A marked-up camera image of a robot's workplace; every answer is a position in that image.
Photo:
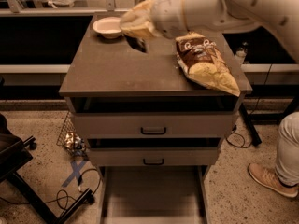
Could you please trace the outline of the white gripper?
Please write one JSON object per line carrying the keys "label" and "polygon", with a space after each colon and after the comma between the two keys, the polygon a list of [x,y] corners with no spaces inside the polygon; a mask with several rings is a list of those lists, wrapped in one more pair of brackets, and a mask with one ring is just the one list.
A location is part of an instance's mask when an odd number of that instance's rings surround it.
{"label": "white gripper", "polygon": [[186,35],[183,3],[184,0],[145,0],[121,17],[121,31],[140,39]]}

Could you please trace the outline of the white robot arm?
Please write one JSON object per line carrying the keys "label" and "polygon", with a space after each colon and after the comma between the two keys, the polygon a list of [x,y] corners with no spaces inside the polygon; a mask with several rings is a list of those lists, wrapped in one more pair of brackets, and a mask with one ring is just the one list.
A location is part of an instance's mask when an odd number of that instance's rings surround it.
{"label": "white robot arm", "polygon": [[208,29],[246,32],[258,26],[272,34],[299,61],[299,0],[145,0],[120,21],[133,38],[175,38]]}

